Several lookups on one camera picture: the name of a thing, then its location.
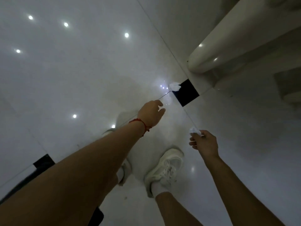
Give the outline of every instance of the hand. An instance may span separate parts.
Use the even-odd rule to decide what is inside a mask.
[[[197,133],[192,133],[189,145],[199,151],[204,161],[210,158],[219,158],[219,152],[216,137],[206,130],[200,130],[204,136],[199,136]]]
[[[139,110],[137,118],[141,119],[147,127],[156,126],[165,113],[165,109],[159,110],[159,106],[163,106],[160,100],[145,103]]]

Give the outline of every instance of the shoelace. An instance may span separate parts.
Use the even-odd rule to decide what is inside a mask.
[[[162,171],[162,177],[165,179],[166,182],[169,184],[171,182],[175,182],[175,177],[177,175],[176,168],[170,164],[169,160],[164,162],[164,170]]]

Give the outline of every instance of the white tissue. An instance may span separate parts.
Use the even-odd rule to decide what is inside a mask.
[[[169,84],[169,89],[171,91],[179,91],[179,89],[181,88],[179,83],[173,82]]]
[[[199,136],[203,136],[201,134],[201,132],[198,129],[196,129],[195,127],[192,127],[191,129],[189,129],[189,134],[191,134],[191,133],[197,133]]]

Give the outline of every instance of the white tile floor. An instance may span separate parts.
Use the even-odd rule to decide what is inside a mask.
[[[44,154],[58,162],[163,96],[166,114],[131,150],[133,176],[103,202],[102,225],[164,224],[142,178],[170,147],[185,154],[175,197],[204,225],[231,225],[201,157],[188,146],[193,125],[217,136],[223,159],[284,223],[301,223],[300,118],[272,78],[218,92],[186,69],[187,56],[214,27],[220,0],[0,3],[2,196]],[[203,94],[182,108],[166,87],[187,77]]]

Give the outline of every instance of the white sock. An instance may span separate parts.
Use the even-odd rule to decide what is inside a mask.
[[[151,193],[153,194],[153,197],[156,198],[156,196],[158,196],[160,193],[163,193],[163,192],[169,192],[169,190],[164,187],[160,181],[157,181],[157,182],[153,182],[151,185],[150,185],[150,191]]]
[[[116,173],[117,178],[118,178],[118,183],[123,179],[124,177],[124,170],[122,167],[119,168],[119,170]]]

